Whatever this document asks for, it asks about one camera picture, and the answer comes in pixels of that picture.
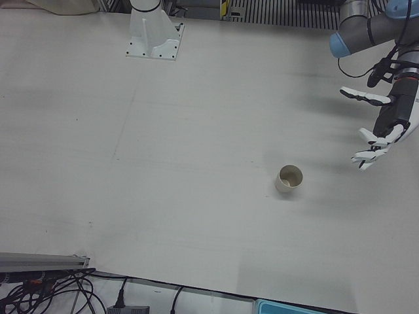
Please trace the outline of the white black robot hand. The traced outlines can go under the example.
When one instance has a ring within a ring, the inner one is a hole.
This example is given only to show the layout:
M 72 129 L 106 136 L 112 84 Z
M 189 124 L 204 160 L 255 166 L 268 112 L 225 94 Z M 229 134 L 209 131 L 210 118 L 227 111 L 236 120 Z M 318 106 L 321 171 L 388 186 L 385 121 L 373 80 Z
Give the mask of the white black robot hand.
M 370 131 L 359 129 L 360 137 L 369 145 L 366 150 L 356 152 L 351 161 L 365 171 L 390 149 L 405 140 L 418 128 L 418 79 L 404 77 L 394 81 L 387 96 L 360 92 L 341 87 L 340 93 L 347 98 L 365 101 L 380 107 L 379 114 Z

